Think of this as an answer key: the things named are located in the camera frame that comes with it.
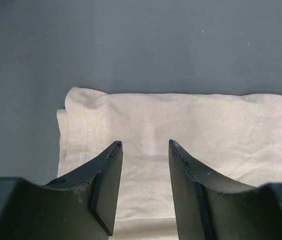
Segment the beige t shirt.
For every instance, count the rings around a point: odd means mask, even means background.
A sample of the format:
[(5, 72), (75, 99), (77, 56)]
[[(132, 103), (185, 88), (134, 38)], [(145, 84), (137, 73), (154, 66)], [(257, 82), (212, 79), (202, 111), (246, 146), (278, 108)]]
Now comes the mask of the beige t shirt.
[(74, 87), (57, 120), (58, 176), (122, 142), (115, 240), (177, 239), (169, 140), (242, 183), (282, 182), (282, 95), (107, 94)]

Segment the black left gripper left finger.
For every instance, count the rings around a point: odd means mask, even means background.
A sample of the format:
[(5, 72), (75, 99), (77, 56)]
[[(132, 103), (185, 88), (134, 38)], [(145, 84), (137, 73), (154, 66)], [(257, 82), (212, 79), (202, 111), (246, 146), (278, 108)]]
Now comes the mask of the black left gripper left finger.
[(60, 176), (46, 187), (62, 194), (58, 204), (64, 219), (61, 230), (71, 237), (113, 235), (123, 163), (121, 141)]

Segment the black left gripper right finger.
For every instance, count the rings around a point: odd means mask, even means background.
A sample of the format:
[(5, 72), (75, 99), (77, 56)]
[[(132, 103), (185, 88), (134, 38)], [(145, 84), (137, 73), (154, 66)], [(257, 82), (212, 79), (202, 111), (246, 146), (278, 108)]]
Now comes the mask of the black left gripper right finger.
[(213, 170), (169, 141), (169, 170), (181, 240), (266, 240), (268, 185), (250, 186)]

